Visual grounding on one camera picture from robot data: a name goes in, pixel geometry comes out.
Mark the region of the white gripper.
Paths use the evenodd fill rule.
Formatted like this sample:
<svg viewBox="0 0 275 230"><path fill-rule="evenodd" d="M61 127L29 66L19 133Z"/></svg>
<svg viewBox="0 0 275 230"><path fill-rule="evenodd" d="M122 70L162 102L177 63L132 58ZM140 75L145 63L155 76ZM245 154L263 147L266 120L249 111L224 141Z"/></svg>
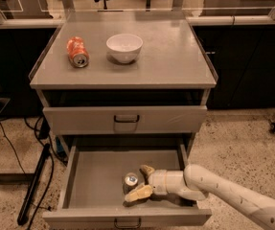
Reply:
<svg viewBox="0 0 275 230"><path fill-rule="evenodd" d="M186 183L182 171L155 170L148 165L141 165L140 170L148 177L149 185L142 183L125 195L126 202L134 202L150 197L153 193L158 196L176 194L182 196Z"/></svg>

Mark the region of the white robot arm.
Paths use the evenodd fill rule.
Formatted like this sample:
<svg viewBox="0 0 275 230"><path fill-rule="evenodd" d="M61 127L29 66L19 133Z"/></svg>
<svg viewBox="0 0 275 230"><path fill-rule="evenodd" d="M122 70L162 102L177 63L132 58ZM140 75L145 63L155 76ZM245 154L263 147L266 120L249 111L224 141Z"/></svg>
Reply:
<svg viewBox="0 0 275 230"><path fill-rule="evenodd" d="M126 202L151 195L175 194L189 200L204 200L212 194L262 227L275 230L275 199L242 187L197 165L189 164L183 171L156 170L141 165L147 184L141 184L125 196Z"/></svg>

